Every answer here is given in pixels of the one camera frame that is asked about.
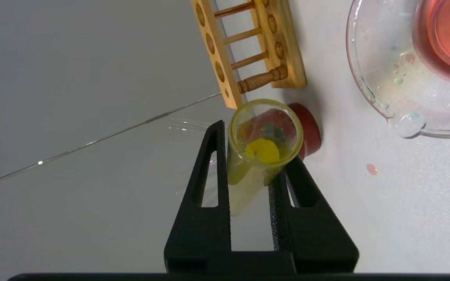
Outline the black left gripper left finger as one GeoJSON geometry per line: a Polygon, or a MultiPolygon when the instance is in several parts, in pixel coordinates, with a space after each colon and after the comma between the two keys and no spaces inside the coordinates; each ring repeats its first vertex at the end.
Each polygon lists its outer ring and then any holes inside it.
{"type": "Polygon", "coordinates": [[[202,144],[164,248],[167,272],[203,272],[214,254],[232,250],[225,124],[213,123],[202,144]],[[211,154],[216,152],[218,204],[203,207],[211,154]]]}

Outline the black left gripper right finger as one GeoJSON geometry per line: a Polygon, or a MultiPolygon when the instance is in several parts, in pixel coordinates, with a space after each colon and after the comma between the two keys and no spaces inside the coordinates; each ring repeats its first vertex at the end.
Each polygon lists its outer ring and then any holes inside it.
{"type": "Polygon", "coordinates": [[[353,272],[357,246],[300,157],[268,186],[275,251],[291,255],[297,272],[353,272]]]}

